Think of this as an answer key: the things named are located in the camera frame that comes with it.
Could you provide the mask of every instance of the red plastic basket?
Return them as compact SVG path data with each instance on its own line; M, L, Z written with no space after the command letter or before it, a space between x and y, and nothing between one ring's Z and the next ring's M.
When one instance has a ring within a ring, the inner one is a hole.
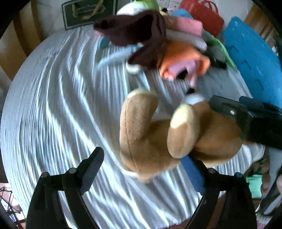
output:
M204 30L217 36L224 24L224 20L218 14L215 3L207 0L183 0L179 6L188 11L195 20L203 23Z

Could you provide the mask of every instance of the seam on plush toy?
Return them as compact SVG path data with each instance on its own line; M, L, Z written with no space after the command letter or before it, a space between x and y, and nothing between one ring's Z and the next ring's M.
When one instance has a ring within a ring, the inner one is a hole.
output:
M131 159L132 159L133 164L134 164L134 166L135 166L136 172L138 173L138 169L137 169L136 163L135 163L135 161L134 161L134 159L133 159L133 156L132 156L132 153L131 153L131 150L130 150L130 147L129 147L129 139L128 139L128 134L127 134L126 114L127 114L127 106L126 106L126 109L125 109L125 116L124 116L124 121L125 121L125 132L126 132L126 141L127 141L128 151L129 151L129 153L130 153Z

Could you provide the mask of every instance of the stuffed animal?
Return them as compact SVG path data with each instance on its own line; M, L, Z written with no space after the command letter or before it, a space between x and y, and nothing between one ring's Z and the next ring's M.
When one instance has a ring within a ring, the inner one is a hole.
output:
M180 164L188 154L206 166L232 159L242 141L235 121L213 111L207 101L181 104L171 120L152 120L158 105L153 92L136 89L123 103L120 155L140 181L150 181Z

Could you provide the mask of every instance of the plush toy leg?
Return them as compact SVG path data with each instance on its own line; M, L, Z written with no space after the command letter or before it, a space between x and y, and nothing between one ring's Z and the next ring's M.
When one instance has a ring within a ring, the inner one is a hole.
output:
M168 130L168 151L174 158L189 154L198 139L200 121L191 105L182 104L174 112Z
M136 89L129 93L120 115L120 155L123 163L132 171L138 171L131 146L148 132L152 116L158 106L155 93Z

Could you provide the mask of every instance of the mint green object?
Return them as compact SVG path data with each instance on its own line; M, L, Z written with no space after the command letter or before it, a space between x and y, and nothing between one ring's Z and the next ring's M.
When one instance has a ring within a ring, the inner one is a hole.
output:
M155 0L142 0L142 1L135 0L134 2L138 4L142 4L147 9L159 11L159 5Z
M214 46L214 45L219 45L221 47L222 53L224 54L226 58L226 63L230 65L235 71L237 71L237 67L234 64L233 60L231 59L230 55L228 54L228 51L224 47L224 45L218 40L217 38L212 38L206 41L207 45L209 46Z
M254 174L251 177L246 177L246 182L249 183L249 189L252 194L252 199L260 199L261 194L261 185L262 185L262 175Z

